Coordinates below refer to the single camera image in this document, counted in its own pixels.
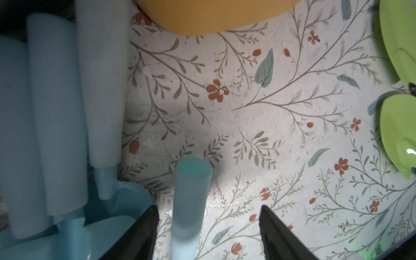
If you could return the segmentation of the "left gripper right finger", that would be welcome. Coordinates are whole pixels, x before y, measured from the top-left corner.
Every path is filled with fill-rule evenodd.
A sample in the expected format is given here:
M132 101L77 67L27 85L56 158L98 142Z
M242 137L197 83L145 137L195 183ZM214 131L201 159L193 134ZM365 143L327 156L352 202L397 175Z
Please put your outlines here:
M259 227L266 260L317 260L266 205L261 207Z

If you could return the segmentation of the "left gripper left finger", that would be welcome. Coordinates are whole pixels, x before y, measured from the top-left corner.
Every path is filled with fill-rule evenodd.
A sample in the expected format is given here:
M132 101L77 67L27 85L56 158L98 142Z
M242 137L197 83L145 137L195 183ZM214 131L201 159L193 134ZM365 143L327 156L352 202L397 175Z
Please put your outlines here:
M156 205L97 205L97 220L107 217L129 216L134 223L113 241L101 260L151 260L157 239L159 211Z

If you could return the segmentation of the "blue shovel mid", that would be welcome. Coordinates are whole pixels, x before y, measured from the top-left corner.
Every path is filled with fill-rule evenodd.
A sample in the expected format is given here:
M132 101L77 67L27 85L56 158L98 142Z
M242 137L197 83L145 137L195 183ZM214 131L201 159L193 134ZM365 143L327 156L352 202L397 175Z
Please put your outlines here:
M185 158L175 168L172 210L171 258L193 260L199 245L213 175L211 164Z

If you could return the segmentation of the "blue shovel cluster back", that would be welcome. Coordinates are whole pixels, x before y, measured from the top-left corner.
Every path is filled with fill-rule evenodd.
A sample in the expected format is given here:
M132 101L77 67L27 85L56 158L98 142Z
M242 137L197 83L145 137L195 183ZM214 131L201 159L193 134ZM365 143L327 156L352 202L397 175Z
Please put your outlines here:
M76 1L80 79L89 162L109 216L139 219L152 205L138 184L118 180L127 97L130 1Z

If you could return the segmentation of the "green shovel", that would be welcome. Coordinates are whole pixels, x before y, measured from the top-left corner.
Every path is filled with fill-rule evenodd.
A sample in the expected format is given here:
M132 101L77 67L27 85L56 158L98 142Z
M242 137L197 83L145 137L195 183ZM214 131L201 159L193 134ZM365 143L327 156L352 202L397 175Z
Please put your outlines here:
M404 87L416 84L416 2L382 0L379 3L382 39Z

